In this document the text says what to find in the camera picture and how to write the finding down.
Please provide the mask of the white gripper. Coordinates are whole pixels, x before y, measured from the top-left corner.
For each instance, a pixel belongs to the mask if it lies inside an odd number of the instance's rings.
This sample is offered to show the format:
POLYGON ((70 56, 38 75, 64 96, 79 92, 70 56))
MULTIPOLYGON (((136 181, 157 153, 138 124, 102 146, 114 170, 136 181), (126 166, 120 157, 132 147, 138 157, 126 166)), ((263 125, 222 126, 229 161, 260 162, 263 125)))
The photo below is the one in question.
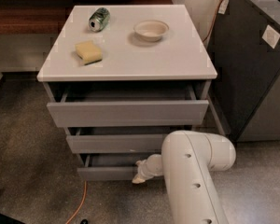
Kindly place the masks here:
POLYGON ((147 160, 137 161, 137 174, 133 178, 134 184, 142 184, 153 177, 153 173, 148 169, 147 160))

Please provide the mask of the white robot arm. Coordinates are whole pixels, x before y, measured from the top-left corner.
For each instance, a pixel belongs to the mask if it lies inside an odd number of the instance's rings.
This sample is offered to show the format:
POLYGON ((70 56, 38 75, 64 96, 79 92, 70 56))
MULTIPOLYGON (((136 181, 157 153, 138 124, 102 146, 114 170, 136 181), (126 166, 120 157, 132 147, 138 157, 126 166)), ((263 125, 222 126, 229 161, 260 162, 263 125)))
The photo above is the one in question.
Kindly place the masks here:
POLYGON ((230 169, 235 160, 224 136, 176 131, 165 137, 161 154, 136 163, 133 182, 164 177, 174 224, 229 224, 210 173, 230 169))

